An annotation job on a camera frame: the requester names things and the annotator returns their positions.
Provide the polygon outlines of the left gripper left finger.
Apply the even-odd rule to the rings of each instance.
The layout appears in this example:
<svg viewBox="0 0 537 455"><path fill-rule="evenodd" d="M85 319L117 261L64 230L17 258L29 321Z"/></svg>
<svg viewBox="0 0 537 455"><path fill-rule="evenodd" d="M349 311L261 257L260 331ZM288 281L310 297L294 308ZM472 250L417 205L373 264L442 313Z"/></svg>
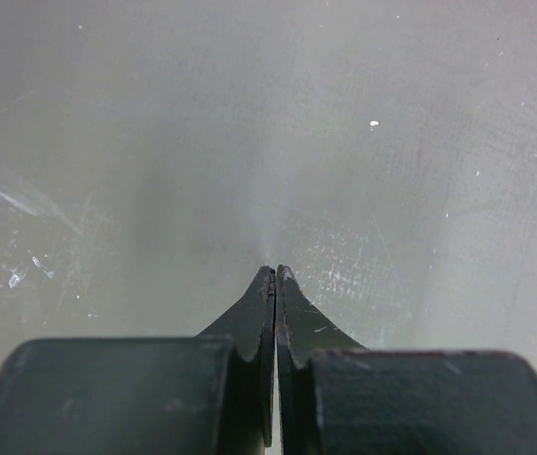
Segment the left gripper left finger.
<svg viewBox="0 0 537 455"><path fill-rule="evenodd" d="M243 296L197 336L232 345L220 407L219 448L272 444L275 270L259 268Z"/></svg>

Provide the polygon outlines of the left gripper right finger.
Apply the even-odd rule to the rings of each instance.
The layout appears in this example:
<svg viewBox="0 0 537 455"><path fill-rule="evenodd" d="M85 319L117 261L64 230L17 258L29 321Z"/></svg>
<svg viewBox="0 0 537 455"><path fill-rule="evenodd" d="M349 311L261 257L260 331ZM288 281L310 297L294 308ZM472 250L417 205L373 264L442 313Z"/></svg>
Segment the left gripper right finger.
<svg viewBox="0 0 537 455"><path fill-rule="evenodd" d="M317 350L364 347L306 298L291 268L282 264L276 272L275 341L282 452L320 454L311 357Z"/></svg>

